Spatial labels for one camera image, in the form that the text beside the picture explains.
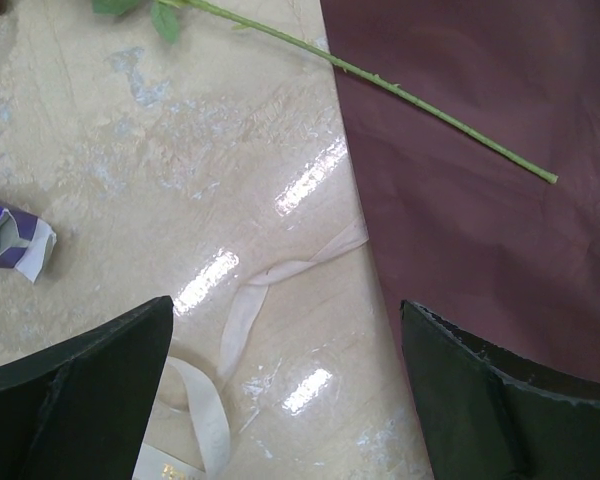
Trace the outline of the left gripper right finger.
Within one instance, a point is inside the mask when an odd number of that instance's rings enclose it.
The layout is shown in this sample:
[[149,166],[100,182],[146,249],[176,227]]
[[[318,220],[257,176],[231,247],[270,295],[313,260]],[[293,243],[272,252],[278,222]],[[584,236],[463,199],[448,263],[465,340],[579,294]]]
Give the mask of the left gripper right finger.
[[600,479],[600,383],[401,305],[402,355],[437,479]]

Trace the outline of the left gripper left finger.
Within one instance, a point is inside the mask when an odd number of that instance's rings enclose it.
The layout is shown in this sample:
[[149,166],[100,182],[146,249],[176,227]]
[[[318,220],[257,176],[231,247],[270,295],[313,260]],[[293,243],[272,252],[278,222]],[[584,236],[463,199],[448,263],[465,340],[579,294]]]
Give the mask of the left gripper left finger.
[[0,479],[129,479],[173,332],[170,297],[0,366]]

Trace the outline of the cream ribbon gold lettering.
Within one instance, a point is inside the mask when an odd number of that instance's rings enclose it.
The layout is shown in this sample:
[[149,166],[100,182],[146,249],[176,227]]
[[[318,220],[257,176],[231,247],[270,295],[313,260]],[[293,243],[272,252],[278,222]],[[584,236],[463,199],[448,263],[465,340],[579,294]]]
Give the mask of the cream ribbon gold lettering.
[[169,356],[166,364],[180,376],[186,392],[186,419],[193,427],[203,468],[198,469],[147,443],[141,445],[134,479],[216,479],[231,456],[231,434],[219,388],[230,379],[243,355],[250,331],[269,288],[316,265],[336,259],[368,241],[359,217],[308,260],[278,263],[247,280],[237,290],[220,341],[218,381],[184,360]]

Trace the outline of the red wrapping paper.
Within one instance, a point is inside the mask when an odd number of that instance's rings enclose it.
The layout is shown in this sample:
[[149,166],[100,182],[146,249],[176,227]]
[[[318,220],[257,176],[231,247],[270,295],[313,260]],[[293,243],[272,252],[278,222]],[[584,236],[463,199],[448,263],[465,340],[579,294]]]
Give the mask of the red wrapping paper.
[[325,1],[336,84],[392,327],[405,300],[600,383],[600,1]]

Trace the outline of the white rose stem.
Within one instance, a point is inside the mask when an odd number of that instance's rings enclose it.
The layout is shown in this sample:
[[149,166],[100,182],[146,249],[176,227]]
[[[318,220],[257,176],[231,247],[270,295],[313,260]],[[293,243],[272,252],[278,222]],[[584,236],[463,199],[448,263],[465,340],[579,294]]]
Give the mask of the white rose stem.
[[273,26],[246,17],[242,15],[242,13],[231,10],[228,1],[150,1],[148,4],[150,6],[150,17],[153,29],[166,43],[173,44],[179,39],[181,33],[180,12],[182,10],[197,10],[214,17],[222,18],[232,23],[233,27],[237,30],[255,30],[288,45],[294,46],[307,54],[313,55],[331,64],[336,71],[346,76],[355,76],[359,78],[360,81],[374,85],[376,88],[384,90],[388,95],[399,98],[404,103],[411,104],[414,109],[420,110],[424,115],[431,117],[432,120],[440,124],[444,123],[448,129],[454,129],[460,135],[466,137],[467,140],[478,144],[479,148],[477,154],[479,156],[483,156],[490,161],[494,160],[496,157],[500,157],[550,185],[554,185],[558,182],[558,175],[533,164],[517,153],[500,145],[498,142],[488,138],[470,125],[408,92],[401,84],[391,82],[382,78],[375,72],[367,71],[356,66],[353,63],[320,48],[314,43],[310,43]]

